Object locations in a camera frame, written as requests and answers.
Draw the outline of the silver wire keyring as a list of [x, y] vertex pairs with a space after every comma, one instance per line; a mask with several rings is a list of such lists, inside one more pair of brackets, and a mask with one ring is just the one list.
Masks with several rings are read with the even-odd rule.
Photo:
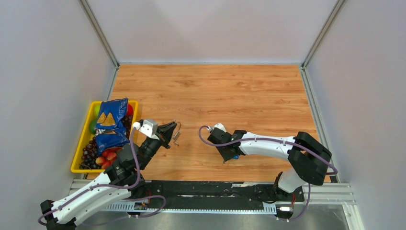
[[172, 139], [172, 142], [173, 142], [174, 145], [179, 146], [178, 139], [179, 139], [179, 137], [180, 137], [180, 135], [181, 135], [181, 132], [180, 132], [180, 129], [181, 129], [181, 122], [177, 122], [175, 119], [173, 119], [172, 122], [174, 122], [174, 123], [177, 124], [177, 125], [176, 125], [176, 129], [177, 129], [177, 130], [175, 130], [175, 131], [173, 132], [173, 135], [172, 135], [171, 139]]

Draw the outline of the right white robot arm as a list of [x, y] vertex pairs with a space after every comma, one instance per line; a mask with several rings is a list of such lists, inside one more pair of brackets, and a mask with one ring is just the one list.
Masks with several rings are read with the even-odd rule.
[[209, 136], [203, 142], [216, 147], [224, 162], [248, 155], [273, 157], [289, 162], [291, 168], [279, 173], [275, 179], [273, 193], [279, 200], [286, 200], [296, 188], [304, 184], [323, 185], [328, 169], [337, 172], [330, 162], [331, 152], [306, 132], [300, 131], [296, 136], [271, 137], [245, 130], [235, 130], [231, 134], [221, 123], [201, 126], [201, 129], [204, 128]]

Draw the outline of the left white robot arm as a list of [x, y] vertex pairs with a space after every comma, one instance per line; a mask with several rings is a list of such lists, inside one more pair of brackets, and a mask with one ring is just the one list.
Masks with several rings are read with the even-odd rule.
[[137, 146], [130, 140], [121, 148], [112, 165], [88, 184], [60, 200], [42, 202], [38, 223], [48, 230], [73, 230], [117, 201], [143, 203], [154, 198], [164, 199], [162, 195], [146, 192], [141, 171], [161, 147], [170, 148], [177, 125], [175, 121], [158, 125], [151, 119], [134, 122], [130, 136], [136, 131], [144, 134], [146, 139], [142, 145]]

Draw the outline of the red apple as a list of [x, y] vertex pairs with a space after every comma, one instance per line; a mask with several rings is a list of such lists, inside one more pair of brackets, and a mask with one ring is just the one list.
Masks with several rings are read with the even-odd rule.
[[127, 112], [126, 112], [126, 116], [132, 116], [134, 114], [134, 109], [131, 106], [131, 104], [127, 105]]

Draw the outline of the blue chips bag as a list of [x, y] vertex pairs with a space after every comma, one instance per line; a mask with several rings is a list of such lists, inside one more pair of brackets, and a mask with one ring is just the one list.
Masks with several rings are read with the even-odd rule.
[[102, 102], [96, 121], [95, 141], [98, 156], [110, 148], [129, 143], [123, 119], [128, 108], [128, 98]]

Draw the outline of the red peach fruits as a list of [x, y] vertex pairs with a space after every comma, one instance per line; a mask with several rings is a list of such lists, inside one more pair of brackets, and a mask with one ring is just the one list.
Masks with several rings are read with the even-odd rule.
[[101, 156], [95, 159], [95, 164], [101, 169], [106, 169], [118, 158], [118, 152], [122, 150], [121, 147], [110, 148], [105, 150]]

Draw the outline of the lime green fruit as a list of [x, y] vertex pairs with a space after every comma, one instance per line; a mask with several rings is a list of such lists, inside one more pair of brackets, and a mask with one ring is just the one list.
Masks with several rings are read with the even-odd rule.
[[96, 118], [99, 116], [100, 106], [100, 103], [96, 103], [93, 107], [93, 114]]

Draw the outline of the green apple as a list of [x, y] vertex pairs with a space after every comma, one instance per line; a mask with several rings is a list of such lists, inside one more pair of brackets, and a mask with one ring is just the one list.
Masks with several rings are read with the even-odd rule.
[[97, 125], [97, 118], [91, 120], [89, 123], [89, 132], [93, 135], [96, 134], [96, 130], [97, 130], [96, 125]]

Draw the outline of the purple grape bunch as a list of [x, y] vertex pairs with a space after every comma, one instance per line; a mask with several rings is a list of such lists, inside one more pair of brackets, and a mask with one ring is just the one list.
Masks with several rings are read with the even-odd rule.
[[[132, 122], [133, 116], [125, 116], [123, 119], [124, 127], [126, 128], [126, 136], [129, 138], [130, 126]], [[101, 169], [99, 166], [95, 164], [95, 159], [98, 156], [97, 145], [94, 137], [88, 142], [86, 147], [82, 149], [83, 154], [81, 156], [81, 160], [83, 162], [80, 163], [80, 169]]]

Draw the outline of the yellow plastic tray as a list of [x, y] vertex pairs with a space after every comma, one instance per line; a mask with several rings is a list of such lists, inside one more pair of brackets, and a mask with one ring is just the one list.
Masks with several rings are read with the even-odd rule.
[[[97, 118], [97, 116], [94, 114], [95, 108], [99, 107], [103, 101], [94, 101], [90, 104], [86, 120], [78, 141], [78, 145], [76, 148], [75, 155], [73, 157], [73, 161], [70, 167], [70, 170], [72, 173], [102, 173], [104, 169], [80, 169], [79, 165], [83, 160], [81, 160], [81, 156], [83, 154], [82, 149], [86, 147], [88, 142], [94, 137], [94, 134], [92, 134], [89, 130], [89, 125], [90, 122], [94, 119]], [[140, 112], [139, 112], [139, 103], [136, 100], [129, 100], [128, 104], [130, 104], [133, 108], [133, 119], [132, 123], [137, 121], [140, 118]]]

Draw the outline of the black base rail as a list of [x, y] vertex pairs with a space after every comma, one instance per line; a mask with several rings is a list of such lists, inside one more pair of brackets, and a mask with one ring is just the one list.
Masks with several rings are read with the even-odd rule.
[[146, 197], [148, 207], [186, 210], [261, 211], [276, 202], [305, 200], [302, 188], [292, 194], [273, 183], [160, 181], [142, 182], [131, 199]]

